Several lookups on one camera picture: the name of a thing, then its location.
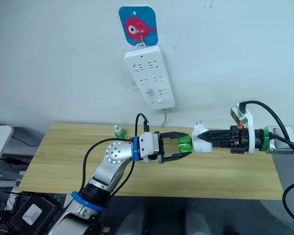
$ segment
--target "green plastic bottle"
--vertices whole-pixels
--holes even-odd
[[[190,136],[178,137],[177,148],[180,153],[191,152],[193,149],[192,138]]]
[[[126,131],[119,127],[118,125],[114,126],[114,134],[116,135],[117,138],[122,138],[125,139],[126,137]]]

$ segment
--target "bottle with pump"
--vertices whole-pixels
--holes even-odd
[[[126,131],[118,125],[114,126],[114,134],[117,138],[125,139]]]

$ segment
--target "white power strip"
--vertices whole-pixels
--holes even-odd
[[[125,63],[150,109],[175,106],[171,84],[160,47],[127,52]]]

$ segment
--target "hook sticker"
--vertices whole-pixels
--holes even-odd
[[[128,43],[135,46],[142,42],[141,38],[147,46],[158,43],[156,15],[151,7],[122,6],[119,16]]]

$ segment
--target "socket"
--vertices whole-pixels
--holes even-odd
[[[169,75],[159,46],[127,52],[124,60],[150,109],[175,106]]]

